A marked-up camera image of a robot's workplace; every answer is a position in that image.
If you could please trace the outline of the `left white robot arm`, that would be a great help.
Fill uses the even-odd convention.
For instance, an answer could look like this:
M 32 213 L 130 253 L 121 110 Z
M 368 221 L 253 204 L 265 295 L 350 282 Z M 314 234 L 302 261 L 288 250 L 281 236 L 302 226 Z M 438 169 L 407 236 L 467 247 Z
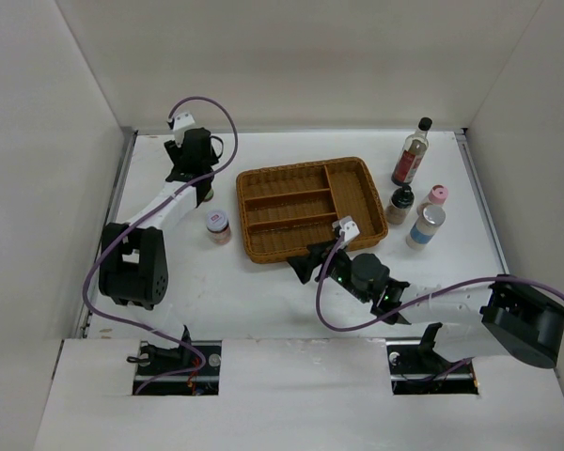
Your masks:
M 205 128 L 185 131 L 178 142 L 164 148 L 173 163 L 164 187 L 156 197 L 129 221 L 110 223 L 102 231 L 102 250 L 123 232 L 128 235 L 100 265 L 99 290 L 122 306 L 151 311 L 164 299 L 168 287 L 165 234 L 203 202 L 212 198 L 213 178 L 202 179 L 189 188 L 187 182 L 209 174 L 221 154 L 212 142 L 220 141 Z

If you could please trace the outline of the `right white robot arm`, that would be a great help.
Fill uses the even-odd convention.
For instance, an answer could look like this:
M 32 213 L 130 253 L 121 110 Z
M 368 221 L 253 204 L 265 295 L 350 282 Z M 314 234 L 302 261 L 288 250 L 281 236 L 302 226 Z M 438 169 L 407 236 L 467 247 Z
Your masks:
M 335 241 L 289 257 L 301 283 L 337 283 L 368 305 L 372 320 L 392 326 L 423 324 L 417 361 L 435 372 L 482 356 L 509 355 L 539 368 L 556 367 L 564 334 L 564 294 L 509 274 L 479 277 L 446 288 L 423 288 L 392 277 L 371 253 L 356 257 Z

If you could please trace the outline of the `small jar white lid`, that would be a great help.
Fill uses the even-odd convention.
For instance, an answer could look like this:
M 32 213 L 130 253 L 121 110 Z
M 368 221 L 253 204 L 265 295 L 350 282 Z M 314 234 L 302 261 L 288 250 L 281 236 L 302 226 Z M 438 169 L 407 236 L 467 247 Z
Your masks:
M 225 244 L 231 238 L 227 214 L 223 210 L 210 210 L 206 215 L 206 228 L 211 239 L 217 244 Z

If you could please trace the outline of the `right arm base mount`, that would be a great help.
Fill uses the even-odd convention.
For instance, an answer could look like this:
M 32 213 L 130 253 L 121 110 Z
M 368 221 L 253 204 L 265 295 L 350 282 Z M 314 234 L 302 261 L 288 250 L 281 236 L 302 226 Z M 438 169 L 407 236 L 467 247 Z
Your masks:
M 470 360 L 449 362 L 433 351 L 441 323 L 427 327 L 421 338 L 386 342 L 391 389 L 397 396 L 477 395 Z

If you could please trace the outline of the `red sauce bottle green label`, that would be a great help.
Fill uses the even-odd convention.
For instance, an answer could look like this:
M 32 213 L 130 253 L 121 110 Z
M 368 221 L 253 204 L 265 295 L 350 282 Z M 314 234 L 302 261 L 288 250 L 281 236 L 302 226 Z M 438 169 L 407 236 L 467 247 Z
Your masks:
M 205 194 L 203 201 L 209 202 L 212 200 L 213 196 L 214 196 L 214 190 L 213 188 L 210 188 L 209 191 L 207 191 L 207 193 Z

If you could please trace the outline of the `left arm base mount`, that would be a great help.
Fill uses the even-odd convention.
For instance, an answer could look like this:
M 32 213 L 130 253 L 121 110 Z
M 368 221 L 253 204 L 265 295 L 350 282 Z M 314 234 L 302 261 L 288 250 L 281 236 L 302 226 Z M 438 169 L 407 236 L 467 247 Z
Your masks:
M 142 342 L 139 352 L 126 361 L 134 366 L 135 396 L 217 396 L 222 365 L 221 341 L 192 343 L 206 359 L 184 347 L 164 349 Z

